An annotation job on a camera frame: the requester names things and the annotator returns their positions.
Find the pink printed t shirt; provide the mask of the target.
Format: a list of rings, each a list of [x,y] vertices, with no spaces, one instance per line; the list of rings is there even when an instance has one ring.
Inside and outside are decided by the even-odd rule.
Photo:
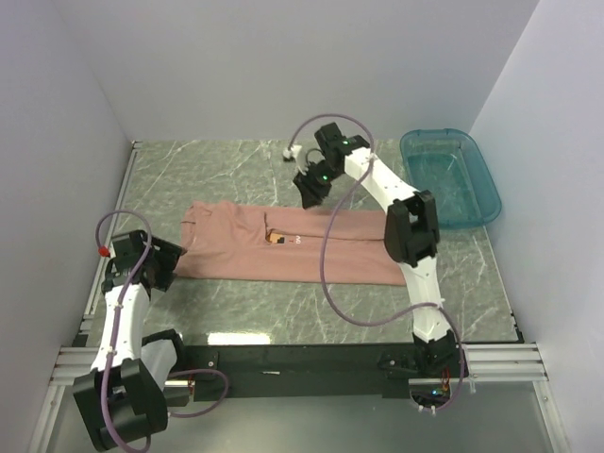
[[[180,277],[402,286],[379,210],[329,211],[196,201],[181,222]]]

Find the teal plastic basin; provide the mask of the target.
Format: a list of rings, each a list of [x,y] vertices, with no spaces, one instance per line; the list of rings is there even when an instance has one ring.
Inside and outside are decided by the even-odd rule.
[[[439,226],[457,230],[484,227],[501,212],[502,202],[477,143],[454,129],[416,129],[400,139],[409,184],[429,191]]]

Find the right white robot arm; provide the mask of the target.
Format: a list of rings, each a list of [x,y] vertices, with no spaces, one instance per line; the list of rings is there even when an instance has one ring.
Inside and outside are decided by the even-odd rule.
[[[346,137],[335,123],[314,134],[322,158],[311,162],[307,152],[290,141],[283,158],[294,161],[294,185],[304,209],[318,207],[336,178],[347,175],[363,187],[386,214],[383,244],[405,279],[411,305],[414,365],[421,376],[439,376],[445,368],[464,364],[458,331],[444,310],[437,277],[440,229],[434,196],[404,182],[376,154],[370,131]]]

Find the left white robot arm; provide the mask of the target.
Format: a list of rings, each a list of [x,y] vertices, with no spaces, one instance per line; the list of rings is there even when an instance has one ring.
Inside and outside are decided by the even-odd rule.
[[[74,381],[76,405],[93,447],[116,447],[103,417],[109,413],[125,443],[166,429],[164,385],[182,377],[189,366],[184,344],[174,329],[143,335],[152,293],[166,292],[176,278],[183,249],[141,229],[111,239],[101,293],[105,324],[91,370]]]

